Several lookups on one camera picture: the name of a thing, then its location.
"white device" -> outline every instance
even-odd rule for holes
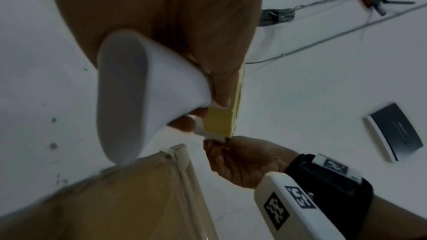
[[[116,164],[131,163],[159,129],[212,102],[207,75],[138,32],[110,34],[97,61],[98,136]]]
[[[345,240],[285,173],[269,172],[255,189],[255,202],[275,240]]]

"dark spot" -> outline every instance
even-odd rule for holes
[[[50,150],[57,150],[57,149],[58,149],[58,145],[57,145],[56,143],[51,143],[51,144],[49,145],[49,149],[50,149]]]

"wristband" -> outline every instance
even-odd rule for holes
[[[322,155],[299,155],[285,170],[347,240],[354,239],[374,196],[356,170]]]

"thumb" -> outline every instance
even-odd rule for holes
[[[239,68],[225,73],[211,73],[213,84],[213,100],[221,107],[229,108],[231,96],[236,90]]]

